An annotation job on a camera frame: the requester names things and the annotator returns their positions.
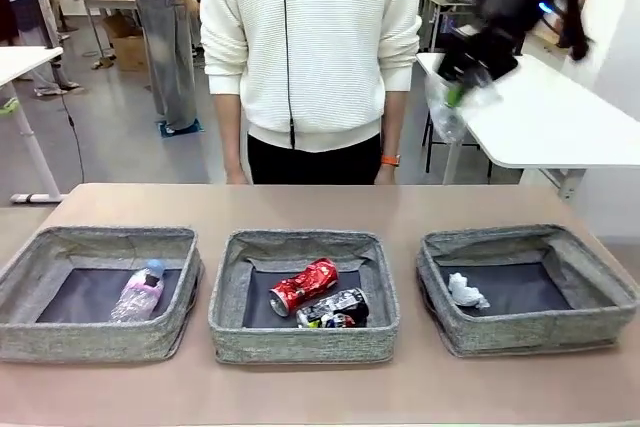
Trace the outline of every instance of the basket rim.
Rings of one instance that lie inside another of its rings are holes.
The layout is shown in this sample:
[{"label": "basket rim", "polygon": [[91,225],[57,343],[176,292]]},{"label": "basket rim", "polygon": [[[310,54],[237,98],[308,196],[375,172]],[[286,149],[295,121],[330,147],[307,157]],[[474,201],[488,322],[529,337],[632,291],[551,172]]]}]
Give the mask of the basket rim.
[{"label": "basket rim", "polygon": [[[560,224],[519,224],[519,225],[513,225],[513,226],[506,226],[506,227],[502,227],[502,226],[501,227],[485,227],[485,228],[470,228],[470,229],[443,230],[443,231],[431,232],[429,234],[424,235],[420,239],[420,252],[423,255],[425,255],[427,259],[427,263],[429,264],[429,268],[435,271],[434,266],[437,266],[437,264],[435,260],[433,260],[433,257],[431,256],[428,249],[426,248],[426,241],[429,238],[441,236],[443,234],[449,234],[449,235],[463,234],[463,233],[470,233],[470,232],[482,232],[487,230],[492,230],[494,232],[511,231],[511,230],[524,231],[525,229],[528,229],[531,227],[552,228],[568,234],[571,237],[572,241],[576,242],[582,249],[584,249],[587,252],[587,254],[590,257],[595,259],[601,266],[603,266],[606,269],[606,272],[609,276],[611,276],[613,279],[615,279],[616,282],[620,284],[625,283],[620,278],[620,276],[605,261],[603,261],[598,255],[593,253],[592,249],[588,247],[582,239],[580,239],[570,229]],[[427,286],[429,285],[429,282],[425,281],[424,275],[422,273],[422,269],[423,268],[421,268],[420,265],[418,264],[418,268],[417,268],[418,274],[420,275],[420,278],[425,284],[425,288],[428,289]],[[460,307],[455,304],[455,302],[453,301],[453,297],[449,292],[449,288],[444,283],[444,279],[442,278],[442,275],[440,275],[439,272],[436,272],[436,273],[438,274],[435,276],[436,283],[439,289],[444,293],[444,297],[448,303],[448,306],[453,307],[453,312],[457,316],[457,318],[469,323],[489,324],[489,323],[497,323],[497,322],[505,322],[505,321],[527,320],[527,319],[536,320],[536,319],[544,319],[549,317],[558,318],[558,317],[577,317],[577,316],[585,316],[585,315],[593,315],[593,314],[628,313],[630,311],[636,310],[640,306],[640,294],[638,292],[638,286],[634,281],[633,284],[629,284],[624,287],[625,292],[630,297],[630,302],[626,306],[615,305],[615,306],[609,306],[609,307],[599,307],[599,308],[592,307],[592,308],[572,309],[572,310],[545,310],[542,312],[525,312],[520,314],[502,314],[502,315],[492,315],[492,316],[486,316],[486,317],[473,317],[471,315],[465,314],[460,309]]]},{"label": "basket rim", "polygon": [[[197,240],[198,240],[198,233],[196,232],[195,229],[192,229],[190,227],[183,227],[183,226],[169,226],[169,227],[158,227],[158,226],[96,226],[96,225],[52,225],[52,226],[48,226],[45,227],[43,229],[37,230],[31,237],[29,237],[29,239],[27,239],[27,241],[24,243],[24,245],[18,250],[18,252],[16,254],[14,254],[14,256],[7,262],[7,264],[0,270],[0,288],[2,286],[2,282],[4,280],[4,277],[6,275],[9,274],[9,272],[11,271],[11,269],[15,266],[16,262],[18,260],[20,260],[22,258],[23,255],[25,255],[27,249],[29,248],[29,246],[40,236],[45,235],[45,234],[54,234],[55,235],[55,231],[60,231],[60,230],[77,230],[77,229],[85,229],[85,230],[93,230],[93,231],[100,231],[100,230],[106,230],[106,231],[139,231],[139,230],[153,230],[153,231],[168,231],[168,230],[173,230],[173,231],[183,231],[185,233],[188,233],[190,235],[193,236],[193,238],[190,241],[190,245],[189,245],[189,250],[187,252],[187,255],[185,257],[185,262],[184,265],[188,266],[191,263],[191,260],[193,259],[193,256],[195,254],[195,252],[197,251]],[[161,315],[159,315],[158,317],[156,317],[153,320],[144,320],[144,321],[135,321],[135,322],[122,322],[122,323],[114,323],[114,322],[87,322],[87,323],[59,323],[59,322],[47,322],[47,323],[12,323],[12,324],[7,324],[7,323],[1,323],[0,322],[0,331],[3,332],[7,332],[7,331],[23,331],[23,330],[28,330],[28,331],[36,331],[36,330],[41,330],[41,331],[50,331],[50,330],[78,330],[78,329],[102,329],[104,330],[105,328],[113,328],[113,329],[118,329],[118,331],[122,331],[122,330],[134,330],[134,329],[139,329],[140,327],[146,327],[146,328],[150,328],[150,327],[156,327],[156,326],[160,326],[165,324],[166,322],[168,322],[169,317],[171,317],[174,312],[176,311],[176,304],[178,302],[177,300],[177,295],[178,295],[178,291],[179,289],[184,285],[185,282],[185,278],[187,276],[187,268],[182,268],[180,269],[181,273],[180,273],[180,277],[178,278],[178,283],[176,284],[176,290],[173,293],[173,296],[171,297],[171,302],[169,302],[169,305],[167,306],[167,310],[165,310]]]},{"label": "basket rim", "polygon": [[[385,261],[387,269],[384,270],[385,277],[388,280],[389,286],[387,295],[385,296],[387,302],[387,307],[391,307],[393,311],[391,312],[391,322],[389,325],[384,325],[381,327],[362,327],[358,329],[300,329],[297,327],[287,327],[282,329],[275,328],[255,328],[255,327],[222,327],[215,319],[214,319],[214,311],[216,310],[216,299],[218,297],[218,293],[220,290],[220,284],[222,282],[222,275],[224,272],[224,264],[227,258],[227,252],[229,251],[229,245],[232,240],[237,238],[239,235],[245,233],[321,233],[321,234],[357,234],[361,236],[369,237],[373,240],[377,247],[380,248],[382,253],[382,258]],[[360,230],[340,230],[340,229],[237,229],[234,230],[229,237],[224,246],[224,250],[222,251],[222,256],[220,257],[220,262],[218,264],[218,272],[216,274],[216,280],[213,285],[213,290],[211,292],[211,298],[209,301],[209,308],[207,309],[207,322],[209,327],[215,333],[229,333],[229,334],[269,334],[269,333],[280,333],[280,334],[289,334],[289,335],[315,335],[314,332],[321,332],[323,334],[328,335],[349,335],[353,336],[355,332],[362,333],[384,333],[384,332],[394,332],[398,330],[400,326],[400,305],[398,302],[398,295],[395,287],[395,283],[393,281],[393,274],[390,268],[390,264],[388,262],[388,257],[384,250],[384,246],[380,238],[372,233],[367,231]]]}]

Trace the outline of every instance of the sleeve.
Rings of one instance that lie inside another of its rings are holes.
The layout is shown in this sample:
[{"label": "sleeve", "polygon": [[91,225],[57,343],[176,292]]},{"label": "sleeve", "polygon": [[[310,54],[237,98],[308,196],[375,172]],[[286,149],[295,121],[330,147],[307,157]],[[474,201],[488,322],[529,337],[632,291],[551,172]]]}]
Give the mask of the sleeve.
[{"label": "sleeve", "polygon": [[418,52],[419,0],[387,0],[382,17],[378,61],[387,92],[411,90],[411,71]]},{"label": "sleeve", "polygon": [[202,0],[200,19],[209,91],[239,95],[248,48],[238,0]]}]

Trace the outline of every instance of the black pants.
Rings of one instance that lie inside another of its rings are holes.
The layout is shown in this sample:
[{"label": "black pants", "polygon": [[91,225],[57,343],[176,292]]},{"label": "black pants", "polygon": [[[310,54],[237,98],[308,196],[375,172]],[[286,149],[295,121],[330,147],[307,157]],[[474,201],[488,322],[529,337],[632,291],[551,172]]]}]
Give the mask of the black pants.
[{"label": "black pants", "polygon": [[381,153],[380,135],[318,153],[275,147],[251,136],[247,143],[254,184],[373,185]]}]

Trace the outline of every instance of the red aluminum can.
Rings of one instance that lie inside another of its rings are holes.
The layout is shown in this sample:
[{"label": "red aluminum can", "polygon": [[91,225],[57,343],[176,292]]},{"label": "red aluminum can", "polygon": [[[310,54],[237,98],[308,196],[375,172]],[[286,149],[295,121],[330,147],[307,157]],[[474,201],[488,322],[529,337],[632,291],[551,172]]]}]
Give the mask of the red aluminum can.
[{"label": "red aluminum can", "polygon": [[329,259],[318,259],[291,279],[278,282],[271,289],[271,307],[287,317],[304,302],[320,295],[338,281],[338,269]]}]

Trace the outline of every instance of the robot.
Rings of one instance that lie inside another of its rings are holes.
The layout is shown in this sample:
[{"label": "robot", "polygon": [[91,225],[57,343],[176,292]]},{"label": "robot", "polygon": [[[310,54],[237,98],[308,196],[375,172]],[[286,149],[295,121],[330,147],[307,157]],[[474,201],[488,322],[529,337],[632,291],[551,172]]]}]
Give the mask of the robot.
[{"label": "robot", "polygon": [[[475,19],[456,29],[455,42],[445,52],[437,69],[447,81],[447,103],[459,105],[470,90],[496,80],[518,65],[513,52],[527,32],[540,21],[555,0],[475,0]],[[564,0],[566,9],[563,35],[575,61],[584,59],[589,51],[579,0]]]}]

